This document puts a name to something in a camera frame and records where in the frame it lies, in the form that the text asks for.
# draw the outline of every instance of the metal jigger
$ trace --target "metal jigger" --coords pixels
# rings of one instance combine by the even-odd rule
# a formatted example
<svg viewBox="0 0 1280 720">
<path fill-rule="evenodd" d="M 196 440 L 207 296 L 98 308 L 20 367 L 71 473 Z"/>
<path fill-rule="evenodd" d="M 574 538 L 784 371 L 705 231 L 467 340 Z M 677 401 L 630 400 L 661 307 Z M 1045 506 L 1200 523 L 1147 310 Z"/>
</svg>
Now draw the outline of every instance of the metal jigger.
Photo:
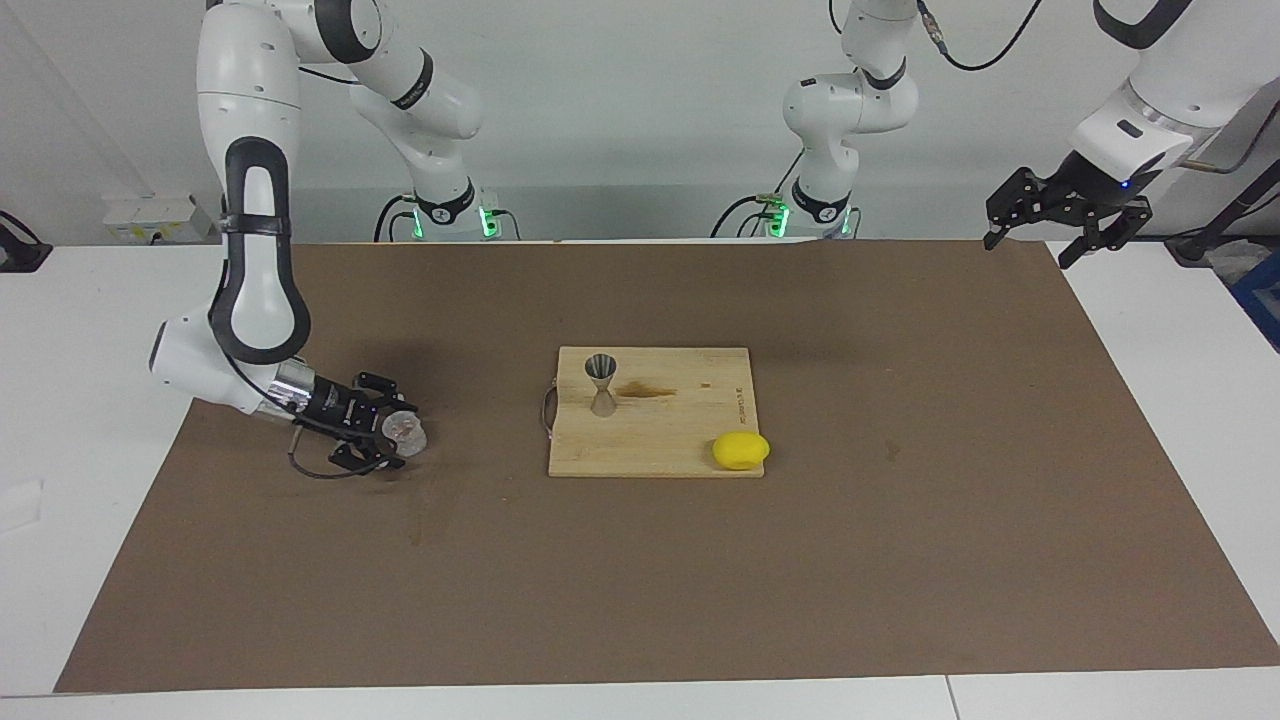
<svg viewBox="0 0 1280 720">
<path fill-rule="evenodd" d="M 613 382 L 613 373 L 618 372 L 618 361 L 611 355 L 593 355 L 586 360 L 586 375 L 595 384 L 595 400 L 591 401 L 591 413 L 598 418 L 608 418 L 618 409 L 618 402 L 609 392 L 609 383 Z"/>
</svg>

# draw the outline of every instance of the lemon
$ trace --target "lemon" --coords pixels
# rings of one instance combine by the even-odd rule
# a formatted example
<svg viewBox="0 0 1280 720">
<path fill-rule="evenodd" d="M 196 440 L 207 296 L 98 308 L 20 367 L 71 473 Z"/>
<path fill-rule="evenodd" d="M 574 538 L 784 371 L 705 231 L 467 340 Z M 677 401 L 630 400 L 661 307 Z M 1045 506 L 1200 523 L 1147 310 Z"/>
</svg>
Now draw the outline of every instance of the lemon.
<svg viewBox="0 0 1280 720">
<path fill-rule="evenodd" d="M 724 433 L 712 445 L 712 455 L 726 470 L 753 470 L 769 456 L 769 441 L 760 433 Z"/>
</svg>

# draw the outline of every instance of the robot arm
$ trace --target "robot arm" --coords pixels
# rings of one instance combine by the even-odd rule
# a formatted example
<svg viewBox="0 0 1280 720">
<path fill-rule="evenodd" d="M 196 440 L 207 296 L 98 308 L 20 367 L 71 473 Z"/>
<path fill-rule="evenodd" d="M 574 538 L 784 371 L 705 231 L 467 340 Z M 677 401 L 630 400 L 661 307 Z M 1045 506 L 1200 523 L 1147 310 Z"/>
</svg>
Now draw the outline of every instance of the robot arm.
<svg viewBox="0 0 1280 720">
<path fill-rule="evenodd" d="M 399 468 L 425 434 L 396 383 L 360 373 L 343 386 L 297 357 L 311 325 L 291 260 L 300 61 L 348 64 L 365 86 L 353 101 L 404 155 L 420 208 L 436 225 L 484 232 L 481 214 L 467 211 L 476 192 L 456 147 L 479 132 L 479 100 L 397 38 L 385 0 L 214 1 L 197 94 L 227 197 L 223 278 L 209 306 L 161 325 L 150 369 L 195 397 L 334 438 L 329 459 L 347 474 Z"/>
<path fill-rule="evenodd" d="M 893 131 L 915 115 L 906 38 L 916 14 L 914 0 L 854 0 L 841 42 L 854 72 L 806 78 L 787 91 L 783 117 L 804 142 L 791 188 L 800 210 L 794 225 L 805 234 L 831 234 L 847 215 L 859 164 L 849 136 Z"/>
<path fill-rule="evenodd" d="M 987 200 L 988 250 L 1010 229 L 1042 220 L 1084 228 L 1059 258 L 1062 268 L 1085 252 L 1119 250 L 1152 217 L 1142 190 L 1280 76 L 1272 37 L 1280 4 L 1158 0 L 1135 24 L 1111 17 L 1100 0 L 1093 9 L 1105 32 L 1142 53 L 1138 67 L 1076 126 L 1055 174 L 1042 179 L 1020 168 Z"/>
</svg>

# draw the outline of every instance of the white table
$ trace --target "white table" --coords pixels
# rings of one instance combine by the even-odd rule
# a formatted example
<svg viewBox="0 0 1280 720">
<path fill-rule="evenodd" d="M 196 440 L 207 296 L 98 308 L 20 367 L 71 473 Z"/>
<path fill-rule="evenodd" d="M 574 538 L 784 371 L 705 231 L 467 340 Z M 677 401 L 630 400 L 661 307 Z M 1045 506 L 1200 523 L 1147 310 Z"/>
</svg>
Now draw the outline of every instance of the white table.
<svg viewBox="0 0 1280 720">
<path fill-rule="evenodd" d="M 0 536 L 0 720 L 1280 717 L 1280 667 L 41 697 L 186 414 L 147 374 L 156 328 L 209 297 L 219 254 L 64 247 L 33 275 L 0 275 L 0 480 L 44 480 L 41 520 Z M 1089 258 L 1068 278 L 1280 637 L 1280 356 L 1212 273 L 1162 247 Z"/>
</svg>

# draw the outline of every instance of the cutting board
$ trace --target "cutting board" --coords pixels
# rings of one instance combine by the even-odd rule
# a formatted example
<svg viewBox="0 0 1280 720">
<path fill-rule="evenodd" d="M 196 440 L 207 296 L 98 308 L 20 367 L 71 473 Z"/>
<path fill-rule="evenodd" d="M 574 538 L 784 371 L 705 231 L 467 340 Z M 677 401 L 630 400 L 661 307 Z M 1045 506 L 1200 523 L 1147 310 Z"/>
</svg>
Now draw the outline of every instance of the cutting board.
<svg viewBox="0 0 1280 720">
<path fill-rule="evenodd" d="M 617 360 L 609 392 L 617 410 L 591 410 L 596 387 L 586 360 Z M 712 457 L 712 442 L 759 432 L 751 359 L 745 347 L 561 347 L 548 473 L 553 478 L 762 478 Z"/>
</svg>

